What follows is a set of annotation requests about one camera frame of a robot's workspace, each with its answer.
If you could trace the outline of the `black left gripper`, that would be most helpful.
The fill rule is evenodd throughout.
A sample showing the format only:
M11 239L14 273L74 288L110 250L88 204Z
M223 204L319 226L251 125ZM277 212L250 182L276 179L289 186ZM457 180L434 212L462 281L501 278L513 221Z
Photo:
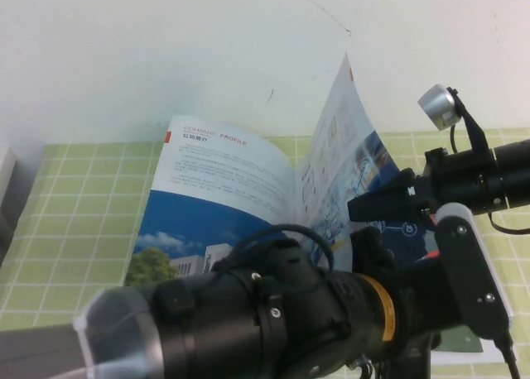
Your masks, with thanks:
M359 368L362 378L429 378L433 295L416 273L397 265L373 227L350 234L352 272L337 271L334 291L346 334L330 348L326 373Z

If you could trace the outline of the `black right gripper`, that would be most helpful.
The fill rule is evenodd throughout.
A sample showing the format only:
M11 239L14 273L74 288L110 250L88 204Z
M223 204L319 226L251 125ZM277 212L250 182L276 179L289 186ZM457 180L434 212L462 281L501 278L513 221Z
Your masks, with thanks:
M361 194L348 202L351 222L398 221L430 218L440 206L430 176L401 170L395 185Z

